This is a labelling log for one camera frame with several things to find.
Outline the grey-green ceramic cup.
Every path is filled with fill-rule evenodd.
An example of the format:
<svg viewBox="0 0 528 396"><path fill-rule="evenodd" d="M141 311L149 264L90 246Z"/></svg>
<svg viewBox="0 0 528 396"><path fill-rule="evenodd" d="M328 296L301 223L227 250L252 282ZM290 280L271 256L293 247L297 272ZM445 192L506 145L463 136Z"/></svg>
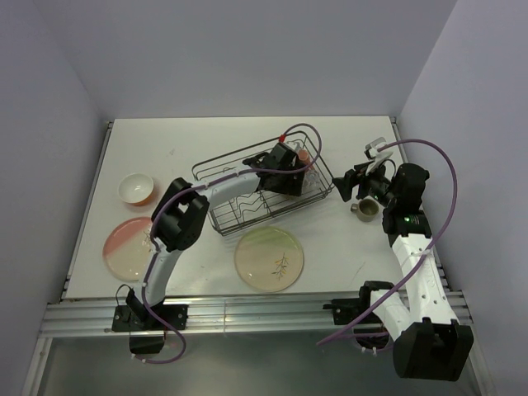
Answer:
<svg viewBox="0 0 528 396"><path fill-rule="evenodd" d="M380 208L374 200L363 199L351 204L351 212L361 222L369 223L375 220L380 212Z"/></svg>

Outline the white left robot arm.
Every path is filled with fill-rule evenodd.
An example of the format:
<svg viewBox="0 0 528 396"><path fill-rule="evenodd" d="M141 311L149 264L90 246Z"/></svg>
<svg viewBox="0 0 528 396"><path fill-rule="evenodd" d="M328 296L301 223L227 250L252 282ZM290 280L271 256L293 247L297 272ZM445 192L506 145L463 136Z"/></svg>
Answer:
<svg viewBox="0 0 528 396"><path fill-rule="evenodd" d="M142 329L158 325L158 305L165 300L177 261L196 243L211 210L257 191L299 196L304 173L310 166L288 144L277 143L271 151L245 158L216 178L195 184L181 177L175 179L152 215L150 262L126 297L126 304L132 308L131 320Z"/></svg>

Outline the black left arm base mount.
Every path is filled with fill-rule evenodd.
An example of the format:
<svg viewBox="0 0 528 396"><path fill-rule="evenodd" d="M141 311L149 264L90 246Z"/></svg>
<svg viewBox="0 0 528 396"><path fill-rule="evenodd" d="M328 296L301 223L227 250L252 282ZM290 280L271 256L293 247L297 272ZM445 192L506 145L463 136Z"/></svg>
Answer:
<svg viewBox="0 0 528 396"><path fill-rule="evenodd" d="M136 356L157 355L165 346L168 332L186 327L186 304L156 304L151 308L155 313L152 315L128 285L118 288L115 300L111 331L129 333L130 352Z"/></svg>

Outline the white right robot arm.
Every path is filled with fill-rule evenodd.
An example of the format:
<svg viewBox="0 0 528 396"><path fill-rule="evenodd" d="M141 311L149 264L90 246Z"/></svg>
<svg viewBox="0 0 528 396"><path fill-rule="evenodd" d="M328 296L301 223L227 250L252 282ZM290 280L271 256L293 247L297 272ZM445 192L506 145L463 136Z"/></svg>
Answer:
<svg viewBox="0 0 528 396"><path fill-rule="evenodd" d="M396 285L368 280L360 289L355 327L379 320L394 343L393 363L401 378L455 382L474 344L469 326L460 323L438 274L433 235L423 212L422 194L429 172L404 163L392 178L384 165L362 163L332 182L341 198L373 198L383 206L382 226L403 279Z"/></svg>

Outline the clear glass cup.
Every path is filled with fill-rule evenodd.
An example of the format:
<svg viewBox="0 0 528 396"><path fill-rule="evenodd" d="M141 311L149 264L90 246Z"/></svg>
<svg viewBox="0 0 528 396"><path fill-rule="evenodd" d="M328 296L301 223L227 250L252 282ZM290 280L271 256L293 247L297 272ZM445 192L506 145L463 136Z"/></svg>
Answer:
<svg viewBox="0 0 528 396"><path fill-rule="evenodd" d="M318 189L320 186L320 176L318 171L314 167L310 167L304 173L304 184L303 188L306 191Z"/></svg>

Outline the pink ceramic mug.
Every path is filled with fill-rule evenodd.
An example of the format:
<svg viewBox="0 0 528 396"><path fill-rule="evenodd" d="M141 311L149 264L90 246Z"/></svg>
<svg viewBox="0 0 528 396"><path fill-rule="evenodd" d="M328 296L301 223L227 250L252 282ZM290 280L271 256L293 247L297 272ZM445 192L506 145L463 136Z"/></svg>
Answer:
<svg viewBox="0 0 528 396"><path fill-rule="evenodd" d="M305 149L300 149L297 152L298 159L303 163L303 165L308 166L311 163L311 158L309 152Z"/></svg>

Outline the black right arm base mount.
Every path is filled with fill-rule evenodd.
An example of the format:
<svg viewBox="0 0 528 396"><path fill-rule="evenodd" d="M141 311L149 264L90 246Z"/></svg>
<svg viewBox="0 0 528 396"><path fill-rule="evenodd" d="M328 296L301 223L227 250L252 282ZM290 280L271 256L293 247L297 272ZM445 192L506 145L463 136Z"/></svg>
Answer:
<svg viewBox="0 0 528 396"><path fill-rule="evenodd" d="M344 326L359 317L370 307L370 301L365 296L357 298L332 299L323 305L323 310L332 312L333 324Z"/></svg>

